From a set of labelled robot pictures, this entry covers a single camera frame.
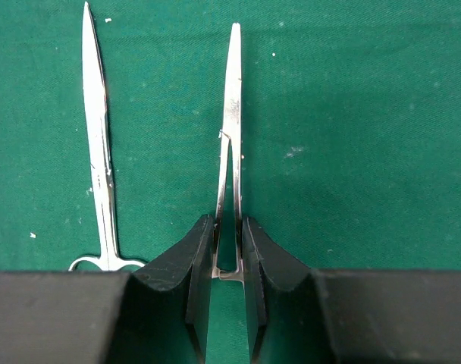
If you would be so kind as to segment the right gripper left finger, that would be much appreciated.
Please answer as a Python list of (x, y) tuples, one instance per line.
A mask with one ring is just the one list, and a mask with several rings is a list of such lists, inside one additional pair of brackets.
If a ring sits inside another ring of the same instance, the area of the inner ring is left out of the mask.
[(0, 272), (0, 363), (202, 363), (214, 220), (129, 272)]

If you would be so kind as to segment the silver needle holder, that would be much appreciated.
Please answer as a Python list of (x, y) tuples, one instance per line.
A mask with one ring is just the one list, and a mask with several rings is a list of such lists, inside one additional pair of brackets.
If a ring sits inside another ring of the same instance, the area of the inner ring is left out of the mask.
[[(224, 78), (223, 121), (220, 129), (221, 149), (218, 175), (218, 194), (215, 209), (214, 252), (212, 258), (212, 277), (222, 281), (244, 282), (242, 256), (242, 57), (241, 57), (241, 25), (232, 24), (227, 52), (227, 63)], [(224, 201), (227, 186), (227, 165), (232, 167), (234, 236), (236, 247), (236, 264), (233, 271), (218, 267), (218, 251), (221, 228), (224, 217)]]

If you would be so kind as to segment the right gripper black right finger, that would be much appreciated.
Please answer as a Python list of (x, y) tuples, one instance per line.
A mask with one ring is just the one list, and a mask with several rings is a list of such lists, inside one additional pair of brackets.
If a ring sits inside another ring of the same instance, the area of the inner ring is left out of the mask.
[(461, 363), (461, 271), (310, 268), (243, 221), (253, 363)]

